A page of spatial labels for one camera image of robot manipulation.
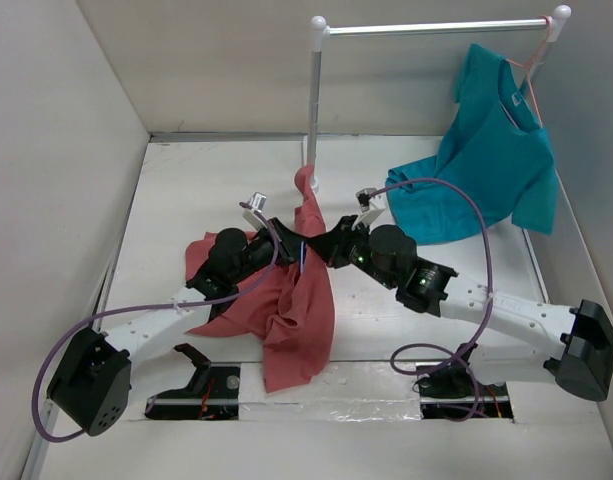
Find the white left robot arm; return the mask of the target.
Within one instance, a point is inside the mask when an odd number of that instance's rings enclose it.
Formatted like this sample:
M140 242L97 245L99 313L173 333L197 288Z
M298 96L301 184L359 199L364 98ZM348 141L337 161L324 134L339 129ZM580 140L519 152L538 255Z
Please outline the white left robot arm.
M307 238L269 220L253 237L242 230L219 232L207 257L172 299L144 315L98 332L89 326L68 336L47 396L89 436L108 430L131 400L134 372L166 353L187 331L206 324L244 296L239 284L263 281L274 266L297 262Z

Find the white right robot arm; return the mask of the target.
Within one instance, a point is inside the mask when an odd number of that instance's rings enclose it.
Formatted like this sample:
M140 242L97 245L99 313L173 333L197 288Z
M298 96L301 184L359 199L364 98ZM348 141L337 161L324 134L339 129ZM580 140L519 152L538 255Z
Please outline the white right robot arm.
M415 241L395 225L369 229L343 217L309 246L331 268L353 265L421 314L479 324L513 337L520 348L488 348L477 342L448 368L460 393L506 381L554 382L584 400L607 399L613 374L613 326L603 307L530 301L458 274L420 257Z

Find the red t shirt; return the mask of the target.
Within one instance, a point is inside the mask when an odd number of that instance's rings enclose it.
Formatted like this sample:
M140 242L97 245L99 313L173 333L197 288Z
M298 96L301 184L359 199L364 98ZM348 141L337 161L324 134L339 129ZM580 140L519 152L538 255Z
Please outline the red t shirt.
M307 246L305 269L279 267L221 316L189 331L203 337L252 334L262 342L268 393L310 383L330 360L335 308L326 264Z

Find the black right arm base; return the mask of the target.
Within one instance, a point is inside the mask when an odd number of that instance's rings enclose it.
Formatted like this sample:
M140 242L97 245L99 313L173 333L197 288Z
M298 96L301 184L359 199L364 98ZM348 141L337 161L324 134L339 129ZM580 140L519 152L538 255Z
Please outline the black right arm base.
M474 403L475 387L465 367L455 362L430 375L422 376L412 387L419 395L420 412L425 420L464 420ZM477 409L473 419L514 418L505 383L478 384Z

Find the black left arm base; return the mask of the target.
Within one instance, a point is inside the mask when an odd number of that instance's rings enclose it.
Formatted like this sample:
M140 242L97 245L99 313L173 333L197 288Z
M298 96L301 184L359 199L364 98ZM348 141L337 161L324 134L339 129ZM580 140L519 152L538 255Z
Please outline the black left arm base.
M194 372L181 388L152 395L145 404L149 420L229 421L239 418L241 365L213 363L190 344L174 350L190 360Z

